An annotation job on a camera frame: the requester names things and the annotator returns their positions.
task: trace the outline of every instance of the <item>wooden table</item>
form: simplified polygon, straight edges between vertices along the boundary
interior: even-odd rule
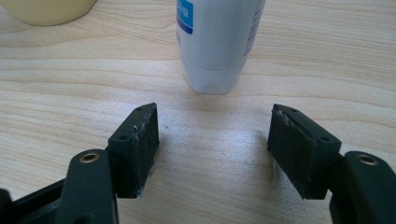
[[[121,223],[332,223],[303,201],[266,148],[273,104],[303,111],[396,170],[396,2],[268,0],[247,65],[223,96],[182,75],[176,0],[98,0],[85,17],[23,24],[0,7],[0,187],[18,199],[104,148],[156,102],[160,147]]]

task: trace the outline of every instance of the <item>plastic bottle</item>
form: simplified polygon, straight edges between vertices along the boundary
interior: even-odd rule
[[[184,76],[198,93],[226,94],[253,47],[265,0],[177,0]]]

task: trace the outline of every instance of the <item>blue label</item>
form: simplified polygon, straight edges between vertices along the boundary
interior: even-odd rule
[[[187,0],[177,0],[177,23],[191,35],[194,27],[194,5]]]

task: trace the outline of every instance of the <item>black plastic bracket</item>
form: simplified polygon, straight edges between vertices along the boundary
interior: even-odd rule
[[[0,189],[0,223],[119,223],[115,196],[135,198],[145,186],[159,145],[157,105],[135,109],[106,150],[75,156],[65,180],[12,202]]]
[[[268,151],[303,199],[332,191],[333,223],[396,223],[396,175],[380,158],[339,154],[341,141],[300,111],[274,105]]]

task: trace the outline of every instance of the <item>table surface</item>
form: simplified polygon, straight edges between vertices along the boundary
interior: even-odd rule
[[[0,7],[0,184],[14,200],[106,147],[136,107],[158,104],[160,147],[120,223],[332,223],[330,192],[303,201],[267,152],[273,104],[289,105],[396,170],[396,2],[268,0],[233,90],[194,93],[175,0],[99,0],[51,27]]]

